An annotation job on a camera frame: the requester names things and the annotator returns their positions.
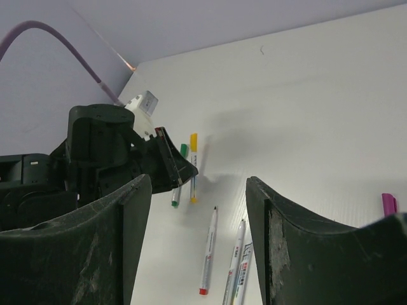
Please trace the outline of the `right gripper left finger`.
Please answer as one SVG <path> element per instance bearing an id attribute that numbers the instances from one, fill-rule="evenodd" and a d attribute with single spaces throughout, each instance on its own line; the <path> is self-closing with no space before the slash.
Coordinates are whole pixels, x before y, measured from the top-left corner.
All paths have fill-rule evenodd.
<path id="1" fill-rule="evenodd" d="M 1 233 L 2 304 L 130 304 L 151 205 L 148 175 L 73 212 Z"/>

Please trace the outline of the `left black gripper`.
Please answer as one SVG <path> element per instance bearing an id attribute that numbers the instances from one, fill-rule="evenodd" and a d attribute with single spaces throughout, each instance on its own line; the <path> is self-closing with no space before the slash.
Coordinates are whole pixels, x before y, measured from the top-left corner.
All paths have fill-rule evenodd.
<path id="1" fill-rule="evenodd" d="M 136 152 L 133 160 L 141 174 L 149 175 L 152 193 L 164 193 L 185 185 L 198 169 L 187 158 L 183 158 L 172 142 L 164 127 L 155 128 L 156 136 L 145 140 L 135 131 L 130 130 L 128 136 L 131 148 Z"/>

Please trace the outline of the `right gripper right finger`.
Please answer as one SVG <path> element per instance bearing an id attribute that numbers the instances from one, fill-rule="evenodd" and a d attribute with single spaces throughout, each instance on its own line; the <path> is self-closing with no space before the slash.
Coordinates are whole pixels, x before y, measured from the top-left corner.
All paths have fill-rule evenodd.
<path id="1" fill-rule="evenodd" d="M 257 177 L 246 207 L 263 304 L 405 304 L 406 214 L 351 227 Z"/>

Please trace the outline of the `green pen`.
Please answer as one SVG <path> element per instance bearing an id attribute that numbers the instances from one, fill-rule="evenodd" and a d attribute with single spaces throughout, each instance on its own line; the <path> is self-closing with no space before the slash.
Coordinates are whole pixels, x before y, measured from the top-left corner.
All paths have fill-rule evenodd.
<path id="1" fill-rule="evenodd" d="M 174 189 L 172 193 L 172 207 L 177 208 L 179 206 L 180 196 L 181 196 L 182 187 L 179 186 L 177 189 Z"/>

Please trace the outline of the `yellow pen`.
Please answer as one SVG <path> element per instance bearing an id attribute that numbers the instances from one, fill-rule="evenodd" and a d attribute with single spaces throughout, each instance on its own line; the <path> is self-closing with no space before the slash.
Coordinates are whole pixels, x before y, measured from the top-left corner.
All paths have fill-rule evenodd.
<path id="1" fill-rule="evenodd" d="M 191 164 L 197 166 L 197 152 L 191 151 Z M 197 203 L 197 176 L 195 175 L 191 180 L 190 187 L 190 201 L 192 203 Z"/>

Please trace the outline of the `green pen cap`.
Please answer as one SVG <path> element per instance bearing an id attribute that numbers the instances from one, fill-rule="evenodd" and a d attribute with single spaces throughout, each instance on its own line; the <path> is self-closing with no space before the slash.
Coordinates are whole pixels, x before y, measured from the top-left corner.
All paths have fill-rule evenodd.
<path id="1" fill-rule="evenodd" d="M 181 146 L 180 146 L 180 153 L 181 153 L 181 156 L 182 156 L 183 158 L 187 158 L 187 157 L 188 157 L 188 151 L 189 151 L 188 145 L 182 143 Z"/>

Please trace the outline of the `yellow pen cap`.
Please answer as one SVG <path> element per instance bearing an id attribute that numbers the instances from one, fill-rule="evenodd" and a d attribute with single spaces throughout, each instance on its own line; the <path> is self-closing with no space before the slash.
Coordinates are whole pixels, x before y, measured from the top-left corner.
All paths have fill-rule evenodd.
<path id="1" fill-rule="evenodd" d="M 190 150 L 194 153 L 198 151 L 198 134 L 193 133 L 190 135 Z"/>

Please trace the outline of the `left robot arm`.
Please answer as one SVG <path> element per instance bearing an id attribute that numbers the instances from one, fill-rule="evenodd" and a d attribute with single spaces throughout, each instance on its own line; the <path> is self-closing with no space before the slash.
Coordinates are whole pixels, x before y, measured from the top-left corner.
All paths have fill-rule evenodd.
<path id="1" fill-rule="evenodd" d="M 164 193 L 197 176 L 166 129 L 148 138 L 130 110 L 108 104 L 69 111 L 67 137 L 51 154 L 1 158 L 1 229 L 32 227 L 111 194 L 136 177 Z"/>

